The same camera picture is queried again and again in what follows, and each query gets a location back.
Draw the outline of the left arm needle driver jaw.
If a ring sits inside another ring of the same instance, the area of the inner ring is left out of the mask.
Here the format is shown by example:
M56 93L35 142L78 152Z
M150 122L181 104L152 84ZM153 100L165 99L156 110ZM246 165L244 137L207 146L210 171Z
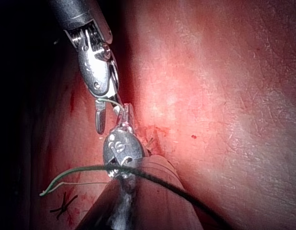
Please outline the left arm needle driver jaw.
M125 115L126 115L126 125L129 126L132 130L134 129L134 112L133 106L131 103L125 104Z
M122 106L119 110L116 122L116 128L122 128L125 126L126 118L125 118L125 106Z

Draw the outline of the right arm needle driver jaw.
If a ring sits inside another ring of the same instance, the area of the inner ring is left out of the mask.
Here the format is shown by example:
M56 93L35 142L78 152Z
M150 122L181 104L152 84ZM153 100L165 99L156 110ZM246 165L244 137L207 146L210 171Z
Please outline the right arm needle driver jaw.
M109 97L109 100L115 113L119 113L121 110L124 110L123 103L118 93Z
M95 101L95 128L98 134L102 135L106 125L106 102Z

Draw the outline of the left arm needle driver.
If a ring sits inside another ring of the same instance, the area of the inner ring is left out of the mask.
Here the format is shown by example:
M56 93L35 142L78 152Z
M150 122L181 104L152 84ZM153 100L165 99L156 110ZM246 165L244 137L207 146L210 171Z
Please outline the left arm needle driver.
M129 166L148 157L148 150L130 128L113 128L103 144L103 162L110 166Z

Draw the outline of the right arm needle driver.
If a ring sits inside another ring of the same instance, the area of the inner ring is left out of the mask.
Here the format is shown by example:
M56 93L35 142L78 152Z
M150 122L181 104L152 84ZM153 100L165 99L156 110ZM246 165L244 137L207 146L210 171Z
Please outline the right arm needle driver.
M109 45L112 33L104 22L66 20L64 31L75 47L79 68L91 94L110 98L118 92L118 70Z

